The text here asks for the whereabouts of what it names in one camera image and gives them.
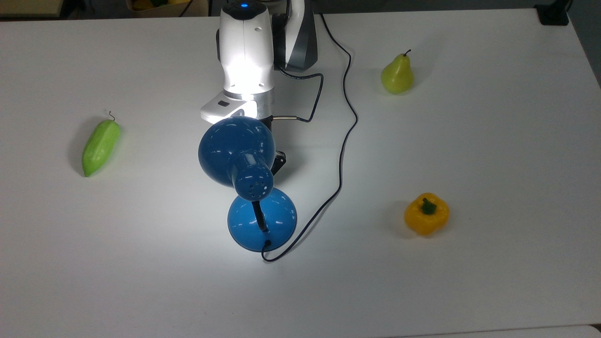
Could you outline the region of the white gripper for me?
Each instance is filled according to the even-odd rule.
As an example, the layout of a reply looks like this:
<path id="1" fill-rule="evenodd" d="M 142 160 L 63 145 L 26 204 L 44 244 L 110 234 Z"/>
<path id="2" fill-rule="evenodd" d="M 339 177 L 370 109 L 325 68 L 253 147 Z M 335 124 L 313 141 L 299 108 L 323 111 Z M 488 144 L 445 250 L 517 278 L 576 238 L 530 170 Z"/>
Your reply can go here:
<path id="1" fill-rule="evenodd" d="M 244 116 L 264 120 L 272 117 L 275 102 L 275 90 L 255 94 L 238 94 L 223 90 L 201 109 L 201 117 L 210 124 L 215 124 L 225 118 Z M 277 172 L 287 162 L 284 152 L 275 152 L 271 173 Z"/>

